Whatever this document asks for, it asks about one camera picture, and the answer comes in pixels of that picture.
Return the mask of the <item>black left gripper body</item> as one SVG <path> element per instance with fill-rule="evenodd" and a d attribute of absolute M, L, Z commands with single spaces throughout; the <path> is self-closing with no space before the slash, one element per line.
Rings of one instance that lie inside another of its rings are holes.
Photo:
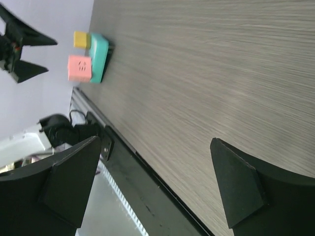
<path fill-rule="evenodd" d="M 11 73 L 19 60 L 19 45 L 6 35 L 0 36 L 0 67 Z"/>

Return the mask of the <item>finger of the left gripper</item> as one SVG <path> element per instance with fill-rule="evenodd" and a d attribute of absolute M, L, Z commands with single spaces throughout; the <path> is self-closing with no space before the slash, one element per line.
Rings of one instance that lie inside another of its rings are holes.
<path fill-rule="evenodd" d="M 48 71 L 49 70 L 46 67 L 33 64 L 24 60 L 19 60 L 15 62 L 13 70 L 10 72 L 10 75 L 19 84 Z"/>
<path fill-rule="evenodd" d="M 11 11 L 9 11 L 2 3 L 0 4 L 0 17 L 5 23 L 4 35 L 17 45 L 23 46 L 53 46 L 58 42 L 35 30 Z"/>

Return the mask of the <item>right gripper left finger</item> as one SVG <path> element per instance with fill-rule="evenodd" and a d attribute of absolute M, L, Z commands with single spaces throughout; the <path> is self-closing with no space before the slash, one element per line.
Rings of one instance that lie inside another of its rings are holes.
<path fill-rule="evenodd" d="M 62 152 L 0 175 L 2 236 L 73 236 L 82 226 L 101 141 L 90 137 Z"/>

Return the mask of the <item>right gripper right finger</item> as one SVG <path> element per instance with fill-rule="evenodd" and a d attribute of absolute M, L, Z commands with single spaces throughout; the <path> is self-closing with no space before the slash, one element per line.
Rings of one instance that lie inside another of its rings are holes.
<path fill-rule="evenodd" d="M 228 227 L 236 236 L 313 236 L 315 180 L 213 138 L 212 162 Z"/>

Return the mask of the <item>pink cube plug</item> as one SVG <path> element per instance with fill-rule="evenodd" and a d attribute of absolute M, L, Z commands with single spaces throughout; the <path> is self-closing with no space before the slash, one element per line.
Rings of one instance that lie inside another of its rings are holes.
<path fill-rule="evenodd" d="M 69 81 L 88 83 L 92 78 L 92 58 L 69 55 L 67 69 Z"/>

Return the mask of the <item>yellow cube plug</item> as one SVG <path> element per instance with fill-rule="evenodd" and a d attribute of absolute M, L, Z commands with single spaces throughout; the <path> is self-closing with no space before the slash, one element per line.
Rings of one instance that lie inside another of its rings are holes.
<path fill-rule="evenodd" d="M 91 35 L 83 31 L 75 31 L 73 35 L 75 48 L 89 49 L 91 47 Z"/>

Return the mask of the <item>teal triangular socket adapter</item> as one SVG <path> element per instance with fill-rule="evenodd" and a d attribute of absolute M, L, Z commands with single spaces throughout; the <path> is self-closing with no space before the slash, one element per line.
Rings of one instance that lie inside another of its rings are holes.
<path fill-rule="evenodd" d="M 107 56 L 113 51 L 113 46 L 102 34 L 90 33 L 91 47 L 89 56 L 92 58 L 91 83 L 99 84 L 102 81 Z"/>

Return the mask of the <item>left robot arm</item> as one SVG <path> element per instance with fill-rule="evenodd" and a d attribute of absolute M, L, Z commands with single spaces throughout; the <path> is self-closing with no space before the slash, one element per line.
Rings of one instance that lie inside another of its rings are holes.
<path fill-rule="evenodd" d="M 57 45 L 57 41 L 20 20 L 4 5 L 0 6 L 0 17 L 5 23 L 5 33 L 0 36 L 1 69 L 18 84 L 48 72 L 46 67 L 22 60 L 22 49 L 25 46 Z M 92 136 L 102 137 L 102 133 L 103 128 L 97 123 L 73 125 L 72 120 L 64 115 L 50 115 L 36 125 L 1 140 L 0 166 L 4 168 L 65 143 L 73 146 Z"/>

